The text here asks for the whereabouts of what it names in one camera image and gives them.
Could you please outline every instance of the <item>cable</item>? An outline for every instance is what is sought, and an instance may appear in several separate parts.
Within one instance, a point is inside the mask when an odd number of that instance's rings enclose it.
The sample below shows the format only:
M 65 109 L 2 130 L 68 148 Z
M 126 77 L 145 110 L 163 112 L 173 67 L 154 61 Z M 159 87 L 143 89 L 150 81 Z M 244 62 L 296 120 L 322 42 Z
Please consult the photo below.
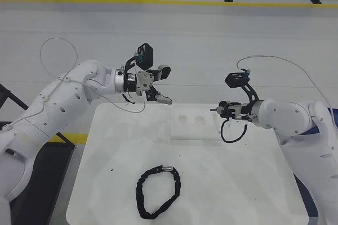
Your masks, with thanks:
M 237 141 L 239 141 L 240 139 L 242 139 L 242 137 L 244 136 L 244 134 L 246 134 L 247 132 L 247 128 L 248 128 L 248 121 L 247 123 L 244 125 L 244 130 L 243 130 L 243 133 L 235 140 L 232 140 L 232 141 L 227 141 L 224 136 L 223 136 L 223 128 L 224 128 L 224 125 L 226 122 L 228 122 L 229 119 L 227 119 L 226 121 L 224 121 L 222 124 L 221 124 L 221 128 L 220 128 L 220 137 L 221 139 L 225 142 L 225 143 L 235 143 Z
M 134 60 L 134 64 L 135 64 L 135 74 L 137 74 L 137 71 L 136 71 L 136 61 L 135 61 L 135 60 Z M 136 78 L 136 80 L 137 80 L 137 83 L 138 83 L 138 86 L 139 86 L 139 89 L 140 89 L 140 93 L 143 93 L 143 91 L 141 90 L 141 85 L 140 85 L 140 83 L 139 83 L 139 79 Z M 79 84 L 81 84 L 81 85 L 84 85 L 85 87 L 88 87 L 88 88 L 89 88 L 90 90 L 92 90 L 95 94 L 97 94 L 98 96 L 100 96 L 100 97 L 102 97 L 102 98 L 108 100 L 108 101 L 109 101 L 111 104 L 113 104 L 116 108 L 121 109 L 121 110 L 123 110 L 123 111 L 125 111 L 125 112 L 128 112 L 128 113 L 141 113 L 141 112 L 143 112 L 143 111 L 145 110 L 146 103 L 145 103 L 145 97 L 143 96 L 143 94 L 142 94 L 142 97 L 143 97 L 143 99 L 144 99 L 144 107 L 143 107 L 143 109 L 141 109 L 140 111 L 130 111 L 130 110 L 121 108 L 120 106 L 116 105 L 114 102 L 112 102 L 112 101 L 111 101 L 110 99 L 108 99 L 107 97 L 98 94 L 98 93 L 95 91 L 95 89 L 92 88 L 92 87 L 91 87 L 90 85 L 88 85 L 88 84 L 84 84 L 84 83 L 79 82 L 79 81 L 76 81 L 76 80 L 70 80 L 70 82 L 79 83 Z
M 76 64 L 77 64 L 77 62 L 78 62 L 78 51 L 77 51 L 77 49 L 75 48 L 75 46 L 74 46 L 71 42 L 69 42 L 68 40 L 66 40 L 66 39 L 64 39 L 64 38 L 50 38 L 50 39 L 46 40 L 46 41 L 41 45 L 41 48 L 40 48 L 40 62 L 41 62 L 41 65 L 43 66 L 45 72 L 46 72 L 49 76 L 54 77 L 54 76 L 46 69 L 45 64 L 43 63 L 43 60 L 42 60 L 42 50 L 43 50 L 44 45 L 45 45 L 48 41 L 53 40 L 53 39 L 60 39 L 60 40 L 66 41 L 66 42 L 68 42 L 68 43 L 73 47 L 73 49 L 75 50 L 75 55 L 76 55 L 76 57 L 75 57 L 75 63 L 74 63 L 74 65 L 73 65 L 73 67 L 72 67 L 72 68 L 71 68 L 71 69 L 63 76 L 62 79 L 58 79 L 57 77 L 55 77 L 55 79 L 60 80 L 60 82 L 59 82 L 59 83 L 54 87 L 54 89 L 49 93 L 49 95 L 47 96 L 47 98 L 43 97 L 43 105 L 42 105 L 42 108 L 41 108 L 41 110 L 40 110 L 39 112 L 36 112 L 36 113 L 34 113 L 34 114 L 32 114 L 32 115 L 29 115 L 29 116 L 22 117 L 22 118 L 20 118 L 19 120 L 12 122 L 11 124 L 7 124 L 5 127 L 3 127 L 2 130 L 0 130 L 0 133 L 5 132 L 5 131 L 9 131 L 10 129 L 12 129 L 12 126 L 13 126 L 13 125 L 15 125 L 15 124 L 21 122 L 22 120 L 31 118 L 31 117 L 33 117 L 33 116 L 36 116 L 36 115 L 39 115 L 40 113 L 42 113 L 42 112 L 44 111 L 44 109 L 45 109 L 45 102 L 47 102 L 47 101 L 50 99 L 50 96 L 51 96 L 51 95 L 55 92 L 55 90 L 60 86 L 60 84 L 63 82 L 64 78 L 65 78 L 65 77 L 66 77 L 66 76 L 67 76 L 67 75 L 75 68 L 75 66 L 76 66 Z
M 315 86 L 315 88 L 318 90 L 318 92 L 322 95 L 322 97 L 324 98 L 325 102 L 327 103 L 327 105 L 328 105 L 328 107 L 329 107 L 329 109 L 330 109 L 330 112 L 331 112 L 332 122 L 333 122 L 333 125 L 334 125 L 334 127 L 335 127 L 335 130 L 336 130 L 337 136 L 338 136 L 338 127 L 337 127 L 337 125 L 336 125 L 336 123 L 335 123 L 335 120 L 334 120 L 334 112 L 333 112 L 332 106 L 330 105 L 328 99 L 324 96 L 324 94 L 322 93 L 322 91 L 321 91 L 321 90 L 318 88 L 318 86 L 315 84 L 315 82 L 313 81 L 313 79 L 309 76 L 309 74 L 308 74 L 301 66 L 299 66 L 298 64 L 296 64 L 296 63 L 294 63 L 294 62 L 292 62 L 292 61 L 290 61 L 290 60 L 287 60 L 287 59 L 285 59 L 285 58 L 281 58 L 281 57 L 278 57 L 278 56 L 271 56 L 271 55 L 252 55 L 252 56 L 247 56 L 247 57 L 245 57 L 245 58 L 240 59 L 240 60 L 237 62 L 237 68 L 238 68 L 239 70 L 243 70 L 242 68 L 239 68 L 239 66 L 238 66 L 238 64 L 239 64 L 241 61 L 243 61 L 243 60 L 251 59 L 251 58 L 266 58 L 266 57 L 276 58 L 276 59 L 280 59 L 280 60 L 284 60 L 284 61 L 286 61 L 286 62 L 289 62 L 289 63 L 291 63 L 291 64 L 297 66 L 299 69 L 301 69 L 301 70 L 305 73 L 305 75 L 308 77 L 308 79 L 309 79 L 309 80 L 311 81 L 311 83 Z
M 42 60 L 42 50 L 43 50 L 44 45 L 45 45 L 47 42 L 49 42 L 50 40 L 53 40 L 53 39 L 60 39 L 60 40 L 63 40 L 63 41 L 68 42 L 68 43 L 71 45 L 71 47 L 74 49 L 74 51 L 75 51 L 75 63 L 74 63 L 74 65 L 73 65 L 73 67 L 72 67 L 72 68 L 71 68 L 71 69 L 70 69 L 70 70 L 69 70 L 62 78 L 57 78 L 56 76 L 53 76 L 53 75 L 47 70 L 47 68 L 45 67 L 45 64 L 44 64 L 44 62 L 43 62 L 43 60 Z M 67 75 L 68 75 L 68 74 L 76 67 L 77 62 L 78 62 L 78 51 L 77 51 L 77 49 L 75 48 L 75 46 L 74 46 L 70 41 L 68 41 L 68 40 L 66 40 L 66 39 L 64 39 L 64 38 L 49 38 L 48 40 L 46 40 L 46 41 L 41 45 L 39 56 L 40 56 L 40 62 L 41 62 L 41 65 L 42 65 L 43 69 L 45 70 L 45 72 L 46 72 L 49 76 L 53 77 L 54 79 L 59 80 L 59 83 L 58 83 L 58 84 L 54 87 L 54 89 L 49 93 L 49 95 L 47 96 L 47 98 L 44 98 L 44 96 L 43 96 L 43 105 L 42 105 L 42 108 L 41 108 L 41 110 L 40 110 L 39 112 L 36 112 L 36 113 L 34 113 L 34 114 L 32 114 L 32 115 L 29 115 L 29 116 L 22 117 L 22 118 L 20 118 L 19 120 L 15 121 L 15 122 L 12 122 L 11 124 L 7 124 L 6 126 L 3 127 L 2 130 L 0 130 L 0 133 L 5 132 L 5 131 L 9 131 L 10 129 L 12 129 L 12 126 L 13 126 L 13 125 L 19 123 L 19 122 L 22 121 L 22 120 L 31 118 L 31 117 L 33 117 L 33 116 L 36 116 L 36 115 L 39 115 L 40 113 L 42 113 L 42 112 L 44 111 L 44 109 L 45 109 L 45 102 L 47 102 L 47 101 L 50 99 L 50 96 L 51 96 L 51 95 L 56 91 L 56 89 L 62 84 L 62 82 L 64 81 L 64 79 L 66 78 L 66 76 L 67 76 Z M 136 72 L 136 61 L 134 61 L 134 63 L 135 63 L 135 74 L 137 74 L 137 72 Z M 139 88 L 140 88 L 140 92 L 142 93 L 143 91 L 141 90 L 141 86 L 140 86 L 139 80 L 137 80 L 137 81 L 138 81 L 138 85 L 139 85 Z M 140 110 L 140 111 L 130 111 L 130 110 L 126 110 L 126 109 L 123 109 L 123 108 L 119 107 L 118 105 L 116 105 L 114 102 L 112 102 L 112 101 L 111 101 L 110 99 L 108 99 L 107 97 L 98 94 L 91 86 L 89 86 L 89 85 L 87 85 L 87 84 L 84 84 L 84 83 L 79 82 L 79 81 L 76 81 L 76 80 L 70 80 L 70 82 L 76 82 L 76 83 L 79 83 L 79 84 L 81 84 L 81 85 L 84 85 L 84 86 L 90 88 L 90 89 L 91 89 L 92 91 L 94 91 L 94 93 L 96 93 L 98 96 L 100 96 L 100 97 L 102 97 L 102 98 L 108 100 L 108 101 L 109 101 L 111 104 L 113 104 L 115 107 L 117 107 L 117 108 L 119 108 L 119 109 L 121 109 L 121 110 L 123 110 L 123 111 L 126 111 L 126 112 L 128 112 L 128 113 L 141 113 L 141 112 L 143 112 L 143 111 L 145 110 L 145 107 L 146 107 L 146 104 L 145 104 L 145 98 L 144 98 L 144 107 L 143 107 L 142 110 Z

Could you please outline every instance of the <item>black cable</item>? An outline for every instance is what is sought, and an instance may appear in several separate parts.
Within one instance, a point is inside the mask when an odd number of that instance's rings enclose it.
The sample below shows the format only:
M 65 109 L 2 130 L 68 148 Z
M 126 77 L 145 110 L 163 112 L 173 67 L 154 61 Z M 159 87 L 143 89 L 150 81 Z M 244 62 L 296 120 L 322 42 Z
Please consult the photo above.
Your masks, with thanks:
M 125 101 L 129 102 L 129 103 L 132 103 L 133 105 L 135 104 L 134 102 L 130 101 L 126 96 L 125 94 L 122 94 L 122 96 L 124 97 Z
M 226 122 L 228 122 L 228 121 L 229 121 L 229 119 L 227 119 L 226 121 L 224 121 L 224 122 L 221 124 L 221 128 L 220 128 L 220 136 L 221 136 L 221 139 L 222 139 L 225 143 L 235 143 L 235 142 L 239 141 L 240 139 L 242 139 L 242 137 L 244 136 L 244 134 L 246 134 L 248 124 L 244 125 L 244 130 L 243 130 L 243 133 L 242 133 L 242 135 L 241 135 L 240 137 L 238 137 L 237 139 L 232 140 L 232 141 L 227 141 L 227 140 L 224 138 L 224 136 L 223 136 L 223 128 L 224 128 L 224 124 L 225 124 Z

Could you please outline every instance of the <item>black bracket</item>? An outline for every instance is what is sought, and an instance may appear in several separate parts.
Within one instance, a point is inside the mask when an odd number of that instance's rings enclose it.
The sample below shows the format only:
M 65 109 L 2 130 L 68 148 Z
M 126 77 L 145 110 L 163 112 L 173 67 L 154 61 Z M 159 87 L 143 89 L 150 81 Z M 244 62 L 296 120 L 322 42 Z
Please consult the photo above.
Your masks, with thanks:
M 226 84 L 230 88 L 238 88 L 241 87 L 249 98 L 249 104 L 243 106 L 241 109 L 242 114 L 251 115 L 251 111 L 253 105 L 256 101 L 259 101 L 257 93 L 254 89 L 249 85 L 249 74 L 250 70 L 242 69 L 241 73 L 231 73 L 225 78 Z

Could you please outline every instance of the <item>cable lock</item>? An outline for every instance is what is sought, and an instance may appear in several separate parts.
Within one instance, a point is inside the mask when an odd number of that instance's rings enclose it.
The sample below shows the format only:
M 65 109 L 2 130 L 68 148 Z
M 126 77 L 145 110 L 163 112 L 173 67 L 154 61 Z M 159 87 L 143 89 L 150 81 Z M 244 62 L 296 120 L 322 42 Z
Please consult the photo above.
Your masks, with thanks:
M 166 201 L 162 206 L 160 206 L 160 208 L 155 213 L 150 214 L 145 210 L 145 207 L 144 207 L 143 183 L 145 182 L 145 180 L 148 178 L 149 175 L 157 174 L 161 172 L 170 172 L 171 174 L 173 174 L 174 181 L 175 181 L 175 184 L 174 184 L 175 194 L 168 201 Z M 139 211 L 140 216 L 143 219 L 156 219 L 156 217 L 158 217 L 160 213 L 165 212 L 171 206 L 171 204 L 173 204 L 173 202 L 179 197 L 180 187 L 181 187 L 180 177 L 179 177 L 178 171 L 176 171 L 174 167 L 160 165 L 160 166 L 154 167 L 153 169 L 147 170 L 143 175 L 141 175 L 141 177 L 139 178 L 137 182 L 137 186 L 136 186 L 136 205 L 137 205 L 137 210 Z

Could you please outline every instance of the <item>gray floor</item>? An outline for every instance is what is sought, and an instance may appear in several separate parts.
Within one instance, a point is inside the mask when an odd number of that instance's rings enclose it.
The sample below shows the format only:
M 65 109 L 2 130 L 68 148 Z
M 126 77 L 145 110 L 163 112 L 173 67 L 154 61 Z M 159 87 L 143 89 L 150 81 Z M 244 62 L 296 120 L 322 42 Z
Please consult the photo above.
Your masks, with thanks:
M 85 145 L 78 145 L 75 149 L 72 160 L 69 164 L 68 171 L 66 173 L 63 186 L 61 188 L 59 197 L 56 202 L 54 212 L 49 225 L 69 225 L 66 221 L 66 209 L 68 208 L 70 196 L 72 194 L 74 182 L 78 173 L 78 168 L 80 165 L 80 160 L 84 152 Z M 317 218 L 309 218 L 308 225 L 316 225 Z

